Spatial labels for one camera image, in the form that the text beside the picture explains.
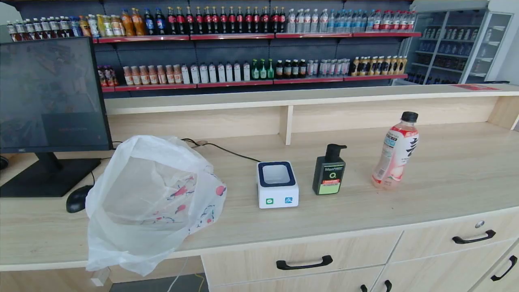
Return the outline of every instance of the plastic bag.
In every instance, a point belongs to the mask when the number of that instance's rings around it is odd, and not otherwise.
[[[86,199],[88,271],[119,264],[145,276],[190,234],[220,216],[226,186],[177,137],[117,146]]]

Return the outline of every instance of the black drawer handle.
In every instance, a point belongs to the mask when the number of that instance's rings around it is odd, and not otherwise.
[[[393,288],[393,284],[391,284],[391,282],[389,280],[385,280],[384,284],[386,286],[386,292],[391,291],[391,288]]]
[[[307,266],[291,267],[291,266],[286,264],[286,261],[276,261],[276,266],[280,270],[287,271],[287,270],[300,270],[300,269],[310,269],[310,268],[324,267],[324,266],[328,266],[332,262],[333,262],[332,256],[324,256],[322,263],[309,264]]]
[[[499,281],[501,280],[502,278],[504,278],[504,276],[506,276],[508,274],[508,272],[510,272],[510,270],[513,269],[513,267],[515,266],[515,264],[517,263],[517,257],[516,256],[511,256],[510,259],[509,259],[511,262],[512,262],[512,265],[508,268],[508,270],[503,274],[503,276],[501,277],[498,277],[496,275],[493,275],[492,277],[490,277],[490,279],[492,281]]]
[[[496,235],[496,232],[492,229],[485,231],[485,233],[487,234],[486,237],[476,238],[474,240],[464,240],[459,236],[454,236],[453,241],[457,244],[466,244],[466,243],[473,243],[473,242],[478,242],[478,241],[483,241],[483,240],[489,240],[490,238],[494,237],[494,235]]]

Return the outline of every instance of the floor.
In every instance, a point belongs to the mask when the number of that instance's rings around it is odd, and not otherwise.
[[[118,283],[112,286],[110,292],[167,292],[174,280],[175,277]],[[206,281],[203,281],[202,288],[199,290],[201,282],[202,279],[195,275],[180,276],[170,292],[209,292]]]

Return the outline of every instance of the counter top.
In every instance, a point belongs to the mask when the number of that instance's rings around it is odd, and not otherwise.
[[[454,85],[326,88],[228,94],[112,98],[105,99],[105,105],[108,115],[119,115],[380,100],[519,96],[519,86],[509,84],[484,85],[499,90],[474,91]]]
[[[344,236],[380,228],[448,219],[519,206],[519,132],[488,124],[420,126],[420,144],[400,188],[382,191],[370,183],[387,128],[212,139],[222,147],[263,161],[291,161],[300,189],[296,208],[260,210],[255,164],[212,146],[197,148],[227,183],[223,213],[189,236],[171,258]],[[336,195],[316,196],[315,160],[326,144],[344,143],[347,168]],[[58,157],[109,157],[109,152],[58,153]],[[0,183],[36,160],[17,155]],[[94,174],[108,163],[103,160]],[[78,186],[92,184],[87,176]],[[63,198],[0,198],[0,271],[84,267],[88,257],[85,211],[69,214]]]

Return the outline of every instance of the pump dispenser head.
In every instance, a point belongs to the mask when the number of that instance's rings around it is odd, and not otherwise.
[[[340,161],[340,150],[347,148],[346,145],[328,144],[326,147],[326,155],[324,157],[325,162],[338,162]]]

